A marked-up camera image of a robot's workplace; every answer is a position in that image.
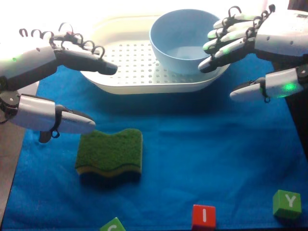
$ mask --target green cube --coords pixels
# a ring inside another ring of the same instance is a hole
[[[273,196],[273,214],[280,218],[296,219],[302,213],[300,194],[278,190]]]
[[[101,227],[100,231],[125,231],[125,228],[118,218],[114,218]]]

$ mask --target perforated tray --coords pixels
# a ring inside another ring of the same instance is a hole
[[[99,88],[114,94],[189,92],[217,79],[229,65],[208,74],[180,75],[168,71],[156,59],[149,30],[159,15],[115,16],[94,28],[91,40],[106,49],[104,59],[118,65],[113,76],[81,72]]]

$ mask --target blue cloth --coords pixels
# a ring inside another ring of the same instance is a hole
[[[229,99],[270,71],[249,55],[198,92],[113,95],[60,67],[38,95],[91,115],[103,132],[140,129],[142,177],[110,189],[84,184],[74,169],[80,135],[40,144],[27,130],[4,230],[97,231],[114,217],[127,231],[190,230],[193,204],[215,206],[218,229],[308,226],[308,164],[285,100]],[[301,194],[298,221],[273,216],[278,189]]]

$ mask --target bowl rim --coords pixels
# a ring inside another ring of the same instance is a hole
[[[168,56],[168,57],[170,57],[170,58],[172,58],[172,59],[176,59],[176,60],[182,60],[182,61],[202,61],[202,60],[208,58],[209,56],[211,56],[211,55],[209,54],[208,56],[205,56],[204,58],[199,58],[199,59],[181,59],[181,58],[177,58],[177,57],[170,56],[170,55],[168,55],[168,54],[162,52],[162,51],[161,51],[160,49],[158,49],[158,48],[155,46],[155,44],[152,42],[151,32],[152,32],[152,28],[153,28],[153,26],[155,25],[155,23],[156,23],[160,18],[164,17],[165,15],[167,15],[167,14],[169,14],[169,13],[173,13],[173,12],[178,12],[178,11],[199,11],[199,12],[202,12],[202,13],[210,14],[210,15],[214,16],[215,18],[217,18],[217,20],[219,20],[219,17],[218,17],[217,15],[214,15],[214,14],[212,14],[212,13],[210,13],[210,12],[203,11],[203,10],[199,10],[199,9],[178,9],[178,10],[174,10],[174,11],[169,11],[169,12],[167,12],[167,13],[165,13],[165,14],[159,16],[159,17],[155,20],[155,22],[152,24],[152,26],[151,26],[151,28],[150,28],[150,31],[149,31],[149,39],[150,39],[151,45],[154,46],[155,49],[156,49],[158,52],[160,52],[160,53],[162,53],[163,55]]]

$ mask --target blue bowl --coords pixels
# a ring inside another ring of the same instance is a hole
[[[218,20],[208,12],[194,9],[176,10],[160,16],[150,30],[156,58],[170,71],[199,74],[198,65],[209,56],[203,51],[203,45]]]

